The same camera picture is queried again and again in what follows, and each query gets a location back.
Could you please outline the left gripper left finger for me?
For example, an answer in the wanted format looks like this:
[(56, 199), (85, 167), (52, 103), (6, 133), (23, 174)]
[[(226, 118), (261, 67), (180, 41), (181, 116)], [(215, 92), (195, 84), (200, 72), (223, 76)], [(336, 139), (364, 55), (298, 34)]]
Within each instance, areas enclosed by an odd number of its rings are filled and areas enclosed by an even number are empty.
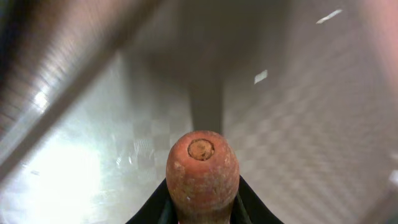
[(164, 179), (126, 224), (177, 224), (177, 213)]

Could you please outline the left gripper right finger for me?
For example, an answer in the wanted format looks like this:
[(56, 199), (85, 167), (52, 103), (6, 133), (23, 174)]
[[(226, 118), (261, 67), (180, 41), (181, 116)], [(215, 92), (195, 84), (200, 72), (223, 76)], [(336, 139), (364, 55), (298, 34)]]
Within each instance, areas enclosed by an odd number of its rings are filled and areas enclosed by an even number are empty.
[(239, 188), (234, 198), (231, 224), (284, 224), (239, 176)]

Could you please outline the orange carrot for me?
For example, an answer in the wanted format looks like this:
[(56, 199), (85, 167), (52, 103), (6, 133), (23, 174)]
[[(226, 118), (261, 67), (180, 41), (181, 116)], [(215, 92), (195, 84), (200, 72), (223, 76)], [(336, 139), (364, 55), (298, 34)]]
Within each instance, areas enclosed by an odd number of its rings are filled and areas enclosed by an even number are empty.
[(183, 135), (171, 148), (166, 183), (179, 223), (229, 223), (239, 187), (239, 162), (213, 131)]

